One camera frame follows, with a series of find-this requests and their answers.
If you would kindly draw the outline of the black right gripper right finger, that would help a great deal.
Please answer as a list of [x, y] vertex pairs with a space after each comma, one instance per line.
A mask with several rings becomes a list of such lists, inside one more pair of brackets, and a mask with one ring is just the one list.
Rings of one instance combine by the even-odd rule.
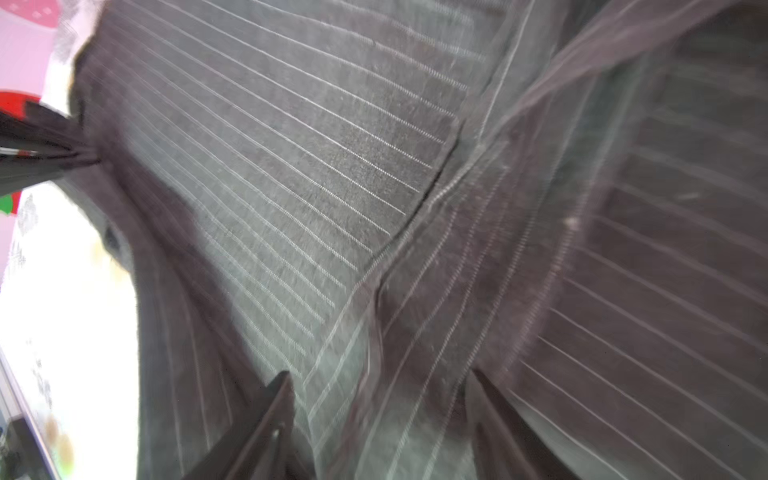
[[479, 479], [578, 479], [478, 369], [466, 378], [466, 415]]

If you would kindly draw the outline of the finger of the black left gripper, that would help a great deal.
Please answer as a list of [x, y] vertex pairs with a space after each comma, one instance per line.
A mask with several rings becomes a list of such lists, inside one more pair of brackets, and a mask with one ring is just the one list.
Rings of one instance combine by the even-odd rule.
[[80, 123], [28, 102], [25, 117], [1, 114], [1, 194], [56, 180], [100, 162]]

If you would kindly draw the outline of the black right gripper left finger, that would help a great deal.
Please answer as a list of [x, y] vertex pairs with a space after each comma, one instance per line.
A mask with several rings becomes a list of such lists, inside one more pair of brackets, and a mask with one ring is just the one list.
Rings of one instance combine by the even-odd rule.
[[281, 371], [185, 478], [284, 479], [294, 417], [292, 377]]

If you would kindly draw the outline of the dark grey pinstriped shirt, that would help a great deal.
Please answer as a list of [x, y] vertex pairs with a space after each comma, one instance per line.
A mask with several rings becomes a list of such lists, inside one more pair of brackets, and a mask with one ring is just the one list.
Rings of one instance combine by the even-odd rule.
[[763, 1], [109, 1], [65, 183], [137, 300], [140, 479], [280, 372], [288, 475], [767, 475]]

